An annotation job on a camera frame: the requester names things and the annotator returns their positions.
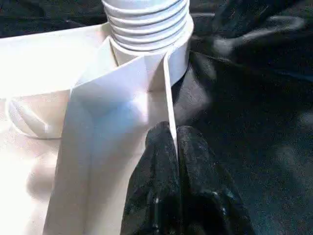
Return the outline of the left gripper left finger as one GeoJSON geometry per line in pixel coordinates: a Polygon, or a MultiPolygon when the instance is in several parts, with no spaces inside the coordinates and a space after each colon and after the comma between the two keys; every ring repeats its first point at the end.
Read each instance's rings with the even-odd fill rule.
{"type": "Polygon", "coordinates": [[[178,162],[164,121],[148,131],[144,153],[130,177],[121,234],[178,235],[180,227],[178,162]]]}

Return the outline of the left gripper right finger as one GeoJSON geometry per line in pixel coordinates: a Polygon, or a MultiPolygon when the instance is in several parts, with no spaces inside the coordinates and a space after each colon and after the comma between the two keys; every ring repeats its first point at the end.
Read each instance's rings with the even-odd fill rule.
{"type": "Polygon", "coordinates": [[[177,140],[184,234],[254,234],[234,181],[203,135],[191,126],[180,126],[177,140]]]}

